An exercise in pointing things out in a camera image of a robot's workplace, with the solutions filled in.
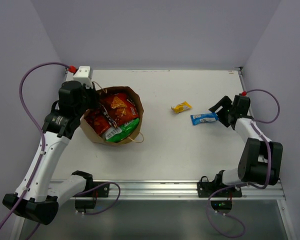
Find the red cookie snack bag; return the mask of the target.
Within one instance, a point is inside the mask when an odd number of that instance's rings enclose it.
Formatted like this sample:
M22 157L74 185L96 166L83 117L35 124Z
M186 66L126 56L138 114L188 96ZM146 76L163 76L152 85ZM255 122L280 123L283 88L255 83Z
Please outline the red cookie snack bag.
M90 110L84 119L99 136L102 136L111 127L100 110Z

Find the red Doritos chip bag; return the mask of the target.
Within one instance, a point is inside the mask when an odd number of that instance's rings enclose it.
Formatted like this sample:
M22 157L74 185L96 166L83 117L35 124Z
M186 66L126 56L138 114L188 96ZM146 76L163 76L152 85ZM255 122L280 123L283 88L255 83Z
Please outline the red Doritos chip bag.
M134 102L124 92L104 96L100 99L100 107L114 128L139 118Z

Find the blue snack bar wrapper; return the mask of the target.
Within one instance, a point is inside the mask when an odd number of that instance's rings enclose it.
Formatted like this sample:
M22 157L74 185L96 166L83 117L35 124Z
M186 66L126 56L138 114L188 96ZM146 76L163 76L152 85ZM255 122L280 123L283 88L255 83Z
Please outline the blue snack bar wrapper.
M193 114L190 116L190 119L194 126L204 123L212 123L219 120L217 114L214 112Z

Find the brown paper bag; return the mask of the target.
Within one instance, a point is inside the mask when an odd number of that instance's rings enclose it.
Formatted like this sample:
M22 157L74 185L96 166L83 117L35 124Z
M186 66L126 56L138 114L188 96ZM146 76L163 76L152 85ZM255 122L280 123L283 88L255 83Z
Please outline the brown paper bag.
M139 95L128 86L102 88L93 83L98 106L88 109L80 120L80 128L93 143L119 146L138 143L144 109Z

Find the yellow snack bar wrapper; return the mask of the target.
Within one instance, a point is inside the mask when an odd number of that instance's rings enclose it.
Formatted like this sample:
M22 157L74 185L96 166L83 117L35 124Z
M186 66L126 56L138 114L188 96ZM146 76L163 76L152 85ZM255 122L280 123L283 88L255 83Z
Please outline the yellow snack bar wrapper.
M179 114L179 113L182 113L184 111L191 110L192 108L193 107L187 101L184 101L184 102L182 102L180 104L177 104L176 106L172 106L171 110L175 114Z

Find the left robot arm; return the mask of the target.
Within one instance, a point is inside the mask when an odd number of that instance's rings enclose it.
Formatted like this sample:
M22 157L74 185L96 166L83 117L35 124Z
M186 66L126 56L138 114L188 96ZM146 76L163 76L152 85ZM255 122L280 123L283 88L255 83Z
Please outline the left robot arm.
M22 183L7 193L2 203L17 216L50 224L59 207L77 194L93 193L93 176L75 171L58 187L49 188L59 159L81 124L87 110L99 106L99 95L93 83L70 80L61 85L59 99L51 107L42 127L42 139Z

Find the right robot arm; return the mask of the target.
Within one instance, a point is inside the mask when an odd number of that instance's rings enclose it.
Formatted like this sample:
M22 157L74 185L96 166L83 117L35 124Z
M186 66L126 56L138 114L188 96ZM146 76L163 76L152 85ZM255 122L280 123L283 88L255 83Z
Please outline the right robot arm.
M224 96L209 110L215 113L225 127L231 127L245 143L238 166L221 170L219 180L213 183L213 192L225 196L231 186L243 184L265 189L277 184L280 176L283 145L272 141L257 126L257 121L248 115L251 100L237 94L234 100Z

